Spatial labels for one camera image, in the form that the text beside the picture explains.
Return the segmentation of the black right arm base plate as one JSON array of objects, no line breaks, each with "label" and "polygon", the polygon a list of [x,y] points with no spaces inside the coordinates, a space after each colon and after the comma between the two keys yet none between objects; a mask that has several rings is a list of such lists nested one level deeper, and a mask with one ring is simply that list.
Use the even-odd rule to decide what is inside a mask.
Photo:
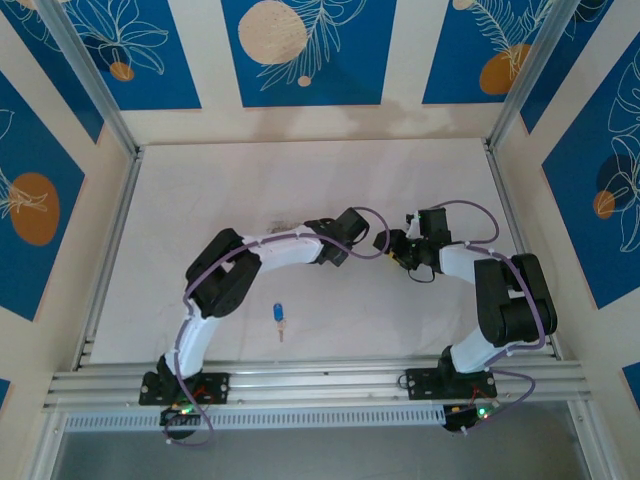
[{"label": "black right arm base plate", "polygon": [[445,373],[438,368],[405,371],[410,400],[472,400],[496,398],[494,377],[487,372]]}]

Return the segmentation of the black controller board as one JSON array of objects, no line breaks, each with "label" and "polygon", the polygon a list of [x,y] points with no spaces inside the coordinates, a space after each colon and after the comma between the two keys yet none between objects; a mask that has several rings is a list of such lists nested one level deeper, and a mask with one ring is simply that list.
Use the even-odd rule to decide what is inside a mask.
[{"label": "black controller board", "polygon": [[160,413],[160,425],[167,426],[184,426],[197,425],[200,415],[195,411],[193,406],[186,407],[168,407]]},{"label": "black controller board", "polygon": [[443,428],[451,433],[466,434],[471,428],[488,419],[494,408],[488,406],[445,405]]}]

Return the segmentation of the aluminium frame post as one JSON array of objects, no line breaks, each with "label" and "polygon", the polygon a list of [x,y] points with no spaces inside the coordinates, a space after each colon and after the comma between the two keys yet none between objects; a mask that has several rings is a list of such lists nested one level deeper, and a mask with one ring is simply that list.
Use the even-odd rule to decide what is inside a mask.
[{"label": "aluminium frame post", "polygon": [[51,36],[116,140],[131,157],[136,157],[139,145],[63,7],[57,0],[33,1]]},{"label": "aluminium frame post", "polygon": [[554,0],[549,16],[542,23],[529,54],[506,96],[500,113],[485,140],[487,150],[494,154],[508,136],[525,101],[538,81],[551,54],[575,13],[580,0]]}]

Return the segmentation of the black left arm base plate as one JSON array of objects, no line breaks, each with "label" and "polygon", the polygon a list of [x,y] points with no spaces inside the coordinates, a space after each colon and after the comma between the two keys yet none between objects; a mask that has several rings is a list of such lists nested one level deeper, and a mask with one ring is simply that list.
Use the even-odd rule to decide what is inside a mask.
[{"label": "black left arm base plate", "polygon": [[[221,405],[227,403],[230,375],[227,373],[201,372],[183,380],[200,405]],[[170,406],[187,402],[177,377],[171,373],[162,376],[147,372],[142,378],[138,403],[142,406]]]}]

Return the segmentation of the aluminium frame bar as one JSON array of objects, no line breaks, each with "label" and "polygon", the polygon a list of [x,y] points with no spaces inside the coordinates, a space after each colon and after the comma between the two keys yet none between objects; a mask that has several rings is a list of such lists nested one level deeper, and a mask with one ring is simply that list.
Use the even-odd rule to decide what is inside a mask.
[{"label": "aluminium frame bar", "polygon": [[36,443],[27,457],[20,480],[51,480],[60,445],[66,429],[68,414],[45,412],[37,431]]},{"label": "aluminium frame bar", "polygon": [[612,480],[605,450],[600,442],[589,402],[569,400],[567,402],[580,449],[591,480]]}]

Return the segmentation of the aluminium frame rail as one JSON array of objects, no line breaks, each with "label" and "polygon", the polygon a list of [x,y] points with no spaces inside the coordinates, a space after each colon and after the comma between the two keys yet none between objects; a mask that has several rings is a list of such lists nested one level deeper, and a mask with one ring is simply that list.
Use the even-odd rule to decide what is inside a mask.
[{"label": "aluminium frame rail", "polygon": [[[230,408],[338,407],[405,404],[397,380],[405,370],[431,368],[433,356],[334,361],[208,362],[207,372],[230,376]],[[87,364],[54,374],[45,395],[47,411],[135,408],[149,364]],[[514,355],[495,366],[501,401],[513,401],[536,381],[532,401],[584,401],[591,389],[577,361],[549,355]]]}]

